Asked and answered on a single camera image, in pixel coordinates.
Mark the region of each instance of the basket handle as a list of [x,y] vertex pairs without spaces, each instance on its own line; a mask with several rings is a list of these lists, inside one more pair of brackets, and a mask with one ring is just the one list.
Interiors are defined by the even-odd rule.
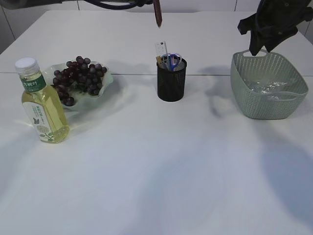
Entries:
[[299,97],[302,96],[302,94],[297,94],[297,93],[293,93],[293,92],[278,92],[278,93],[273,93],[271,94],[271,96],[268,96],[269,100],[273,100],[273,96],[275,95],[281,95],[281,94],[286,94],[289,96],[294,96],[294,98],[292,99],[276,99],[275,101],[294,101],[296,99],[298,99]]
[[[265,56],[267,56],[267,55],[269,54],[269,53],[268,53],[266,50],[264,50],[264,49],[261,49],[260,51],[261,51],[261,52],[264,52],[265,55],[263,55],[263,56],[257,56],[257,57],[265,57]],[[244,50],[244,51],[240,52],[240,54],[241,54],[243,57],[255,57],[255,56],[245,56],[245,53],[247,53],[247,52],[250,52],[250,50]]]

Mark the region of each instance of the pen holder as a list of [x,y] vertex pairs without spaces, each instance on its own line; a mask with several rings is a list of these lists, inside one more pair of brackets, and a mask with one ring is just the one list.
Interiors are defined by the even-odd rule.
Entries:
[[179,71],[168,71],[157,66],[157,96],[168,102],[178,101],[184,96],[187,62]]

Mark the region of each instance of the scissors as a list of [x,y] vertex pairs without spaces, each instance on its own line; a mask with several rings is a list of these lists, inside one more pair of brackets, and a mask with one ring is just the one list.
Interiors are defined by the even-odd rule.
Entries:
[[182,57],[179,54],[165,54],[161,56],[163,63],[166,64],[169,71],[175,71],[175,68],[180,64]]

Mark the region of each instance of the white bottle cap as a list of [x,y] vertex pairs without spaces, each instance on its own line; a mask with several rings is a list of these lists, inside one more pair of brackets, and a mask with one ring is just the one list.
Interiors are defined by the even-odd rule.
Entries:
[[25,57],[15,63],[15,69],[19,75],[31,76],[40,71],[37,60],[32,57]]

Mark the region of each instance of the bunch of grapes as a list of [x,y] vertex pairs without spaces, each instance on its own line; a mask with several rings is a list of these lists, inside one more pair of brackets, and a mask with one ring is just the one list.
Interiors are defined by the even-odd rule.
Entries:
[[66,106],[73,106],[75,100],[70,97],[70,90],[78,89],[88,92],[90,95],[98,95],[102,88],[102,77],[107,72],[101,64],[90,64],[89,58],[76,57],[76,61],[67,62],[67,68],[63,71],[54,71],[53,87],[57,90],[60,100]]

